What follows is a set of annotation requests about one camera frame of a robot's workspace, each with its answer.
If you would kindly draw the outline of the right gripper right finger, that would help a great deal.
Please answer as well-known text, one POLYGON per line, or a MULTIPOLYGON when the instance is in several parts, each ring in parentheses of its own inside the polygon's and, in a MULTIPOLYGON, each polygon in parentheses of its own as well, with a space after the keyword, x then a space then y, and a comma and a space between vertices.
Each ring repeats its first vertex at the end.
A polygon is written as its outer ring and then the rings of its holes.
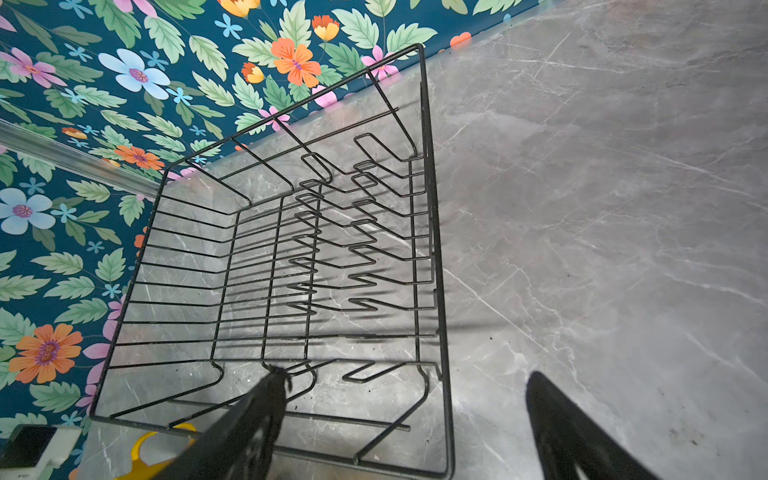
POLYGON ((656 477, 539 371, 527 381, 526 407, 544 478, 656 477))

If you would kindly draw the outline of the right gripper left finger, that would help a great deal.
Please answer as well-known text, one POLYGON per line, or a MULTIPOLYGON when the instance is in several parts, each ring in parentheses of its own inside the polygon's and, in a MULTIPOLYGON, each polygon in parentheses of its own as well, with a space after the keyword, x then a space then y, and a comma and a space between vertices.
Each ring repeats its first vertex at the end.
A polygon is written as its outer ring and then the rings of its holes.
POLYGON ((265 479, 291 390, 289 373, 269 374, 170 465, 158 479, 265 479))

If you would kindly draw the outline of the yellow mug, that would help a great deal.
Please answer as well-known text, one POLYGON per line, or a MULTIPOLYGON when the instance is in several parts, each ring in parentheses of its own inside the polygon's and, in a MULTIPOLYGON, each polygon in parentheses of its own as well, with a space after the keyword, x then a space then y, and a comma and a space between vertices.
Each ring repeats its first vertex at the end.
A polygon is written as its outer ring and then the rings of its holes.
MULTIPOLYGON (((174 429, 193 434, 197 432, 190 423, 177 425, 174 429)), ((128 472, 117 476, 117 479, 153 479, 194 443, 193 434, 172 435, 168 432, 143 434, 131 447, 128 472)))

